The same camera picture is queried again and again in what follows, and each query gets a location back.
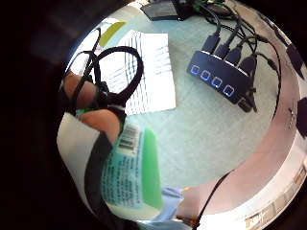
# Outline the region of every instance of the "barcode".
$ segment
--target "barcode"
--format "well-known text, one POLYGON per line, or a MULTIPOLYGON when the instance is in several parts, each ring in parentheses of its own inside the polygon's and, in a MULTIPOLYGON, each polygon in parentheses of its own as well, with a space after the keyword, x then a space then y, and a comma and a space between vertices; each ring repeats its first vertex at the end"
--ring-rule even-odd
POLYGON ((139 133, 137 126, 126 125, 119 140, 118 151, 134 155, 138 148, 139 133))

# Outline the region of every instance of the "white paper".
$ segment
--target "white paper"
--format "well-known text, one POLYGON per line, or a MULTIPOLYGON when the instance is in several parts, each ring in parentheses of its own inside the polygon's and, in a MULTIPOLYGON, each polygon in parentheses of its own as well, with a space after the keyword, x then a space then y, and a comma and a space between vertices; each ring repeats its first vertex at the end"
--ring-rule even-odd
MULTIPOLYGON (((167 34, 129 31, 118 46, 135 48, 144 62, 144 74, 126 104, 126 113, 156 112, 176 107, 173 72, 167 34)), ((136 58, 128 53, 113 53, 100 61, 102 79, 111 92, 123 90, 134 77, 136 58)))

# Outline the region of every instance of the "plastic bottle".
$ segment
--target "plastic bottle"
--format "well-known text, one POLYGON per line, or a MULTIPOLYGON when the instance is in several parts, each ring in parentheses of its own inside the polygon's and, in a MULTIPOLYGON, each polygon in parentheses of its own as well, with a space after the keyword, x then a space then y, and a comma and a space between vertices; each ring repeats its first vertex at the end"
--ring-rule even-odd
POLYGON ((150 220, 163 206, 154 134, 125 125, 106 160, 101 191, 110 211, 123 219, 150 220))

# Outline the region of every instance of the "product label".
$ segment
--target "product label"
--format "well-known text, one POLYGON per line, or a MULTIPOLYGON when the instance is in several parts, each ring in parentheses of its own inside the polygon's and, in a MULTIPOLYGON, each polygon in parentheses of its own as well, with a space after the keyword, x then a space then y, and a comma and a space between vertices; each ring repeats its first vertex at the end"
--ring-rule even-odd
POLYGON ((105 202, 121 207, 141 208, 143 132, 126 125, 104 164, 101 191, 105 202))

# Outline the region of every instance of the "blue led light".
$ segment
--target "blue led light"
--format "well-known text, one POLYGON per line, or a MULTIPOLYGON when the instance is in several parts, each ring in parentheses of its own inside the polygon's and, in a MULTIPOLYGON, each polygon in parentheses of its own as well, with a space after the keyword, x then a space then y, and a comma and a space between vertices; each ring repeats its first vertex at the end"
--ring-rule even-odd
POLYGON ((230 98, 232 94, 234 93, 234 88, 230 86, 229 84, 224 87, 223 93, 230 98))
POLYGON ((197 75, 197 73, 200 71, 200 67, 197 66, 197 65, 193 65, 192 68, 191 68, 191 73, 193 75, 197 75))
POLYGON ((211 76, 211 73, 209 71, 203 70, 201 72, 201 79, 203 79, 204 81, 208 81, 210 76, 211 76))
POLYGON ((216 87, 216 88, 220 88, 220 86, 222 85, 223 81, 222 79, 215 77, 212 81, 211 84, 216 87))

